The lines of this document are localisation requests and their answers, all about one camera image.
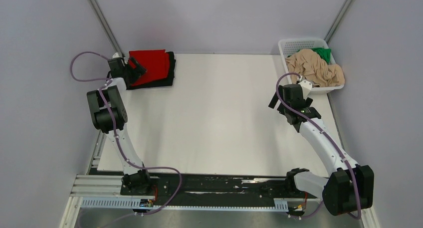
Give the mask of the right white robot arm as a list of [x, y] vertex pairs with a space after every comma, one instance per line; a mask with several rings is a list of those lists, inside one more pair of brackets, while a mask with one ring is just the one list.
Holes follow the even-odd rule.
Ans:
[[322, 200], [334, 216], [357, 212], [373, 206], [374, 171], [361, 166], [330, 135], [321, 114], [304, 98], [300, 84], [278, 85], [269, 107], [285, 116], [314, 149], [329, 177], [322, 177], [305, 168], [286, 174], [285, 190], [292, 197], [302, 192]]

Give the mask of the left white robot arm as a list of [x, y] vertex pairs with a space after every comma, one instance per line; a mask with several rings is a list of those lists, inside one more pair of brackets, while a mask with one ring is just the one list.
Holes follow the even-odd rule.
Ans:
[[108, 65], [111, 77], [101, 88], [87, 93], [91, 119], [94, 127], [112, 142], [118, 154], [122, 163], [124, 191], [146, 195], [152, 190], [153, 181], [130, 140], [128, 115], [122, 96], [147, 71], [134, 57], [125, 60], [116, 55], [108, 60]]

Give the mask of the beige t-shirt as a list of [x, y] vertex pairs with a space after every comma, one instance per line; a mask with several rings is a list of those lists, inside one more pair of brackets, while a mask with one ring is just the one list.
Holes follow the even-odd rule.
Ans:
[[285, 59], [289, 72], [297, 73], [312, 82], [315, 87], [335, 87], [345, 84], [345, 77], [341, 66], [336, 63], [309, 64], [297, 56], [297, 53]]

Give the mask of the green t-shirt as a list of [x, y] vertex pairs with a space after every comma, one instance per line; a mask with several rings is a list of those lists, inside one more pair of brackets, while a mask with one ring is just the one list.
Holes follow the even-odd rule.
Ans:
[[325, 61], [331, 64], [331, 49], [324, 47], [305, 48], [297, 51], [296, 55], [299, 59], [309, 64], [322, 64]]

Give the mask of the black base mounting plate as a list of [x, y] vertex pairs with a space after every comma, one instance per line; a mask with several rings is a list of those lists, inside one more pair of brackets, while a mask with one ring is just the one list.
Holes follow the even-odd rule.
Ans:
[[[274, 199], [303, 202], [314, 196], [293, 186], [288, 178], [151, 173], [152, 189], [144, 196], [156, 198], [156, 205], [270, 206]], [[143, 196], [125, 192], [124, 196]]]

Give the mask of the left aluminium frame post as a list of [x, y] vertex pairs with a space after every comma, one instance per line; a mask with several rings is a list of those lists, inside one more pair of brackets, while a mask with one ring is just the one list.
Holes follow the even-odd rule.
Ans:
[[93, 12], [95, 14], [95, 16], [97, 17], [98, 21], [101, 24], [101, 27], [104, 31], [104, 33], [106, 34], [106, 37], [108, 38], [109, 42], [112, 45], [112, 48], [115, 50], [115, 52], [117, 52], [119, 55], [123, 55], [124, 52], [121, 48], [121, 46], [119, 45], [112, 29], [111, 26], [109, 25], [107, 18], [105, 17], [101, 6], [98, 2], [98, 0], [87, 0], [88, 3], [90, 4], [91, 8], [93, 9]]

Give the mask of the aluminium frame post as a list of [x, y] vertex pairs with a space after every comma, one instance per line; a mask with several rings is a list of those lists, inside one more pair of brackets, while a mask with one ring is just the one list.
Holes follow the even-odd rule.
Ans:
[[115, 52], [117, 52], [119, 55], [123, 55], [124, 52], [121, 48], [121, 46], [119, 45], [112, 29], [111, 26], [109, 25], [107, 18], [105, 17], [101, 6], [98, 2], [98, 0], [87, 0], [88, 3], [90, 4], [91, 8], [93, 9], [93, 12], [95, 14], [95, 16], [97, 17], [98, 21], [101, 24], [101, 27], [104, 31], [104, 33], [106, 34], [106, 37], [108, 38], [109, 42], [112, 45], [112, 48], [115, 50]]
[[345, 0], [343, 2], [328, 32], [326, 33], [326, 36], [324, 37], [324, 40], [326, 41], [327, 44], [329, 44], [329, 42], [333, 38], [334, 34], [336, 33], [337, 29], [341, 25], [345, 15], [347, 14], [348, 10], [350, 9], [354, 1], [355, 0]]

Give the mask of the right aluminium frame post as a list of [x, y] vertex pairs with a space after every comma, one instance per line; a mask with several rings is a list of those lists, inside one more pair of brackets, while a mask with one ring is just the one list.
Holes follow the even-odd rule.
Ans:
[[333, 38], [334, 34], [336, 33], [337, 29], [341, 25], [345, 15], [347, 14], [348, 10], [350, 9], [354, 1], [355, 0], [345, 0], [343, 2], [328, 32], [326, 33], [326, 36], [324, 37], [324, 40], [326, 41], [327, 44], [329, 44], [329, 42]]

